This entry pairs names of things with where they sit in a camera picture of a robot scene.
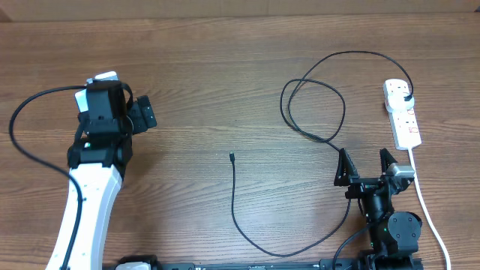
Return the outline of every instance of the white cord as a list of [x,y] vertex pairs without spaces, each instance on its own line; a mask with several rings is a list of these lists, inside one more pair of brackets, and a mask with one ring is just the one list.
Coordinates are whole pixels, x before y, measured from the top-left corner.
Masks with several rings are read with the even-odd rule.
[[438,241],[438,243],[440,244],[440,247],[442,248],[443,255],[445,256],[447,270],[450,270],[452,266],[450,264],[449,252],[447,251],[447,247],[445,246],[445,244],[443,244],[443,241],[440,238],[440,235],[438,234],[437,229],[435,229],[434,222],[432,222],[430,215],[428,214],[427,206],[425,205],[422,192],[420,191],[419,177],[417,176],[417,169],[415,168],[415,161],[413,160],[413,152],[411,148],[408,148],[408,156],[410,159],[410,164],[412,165],[412,168],[415,170],[415,175],[414,175],[415,189],[417,190],[418,200],[420,201],[421,208],[425,213],[425,217],[427,218],[428,225],[430,225],[430,228],[432,229],[432,232],[435,235],[436,240]]

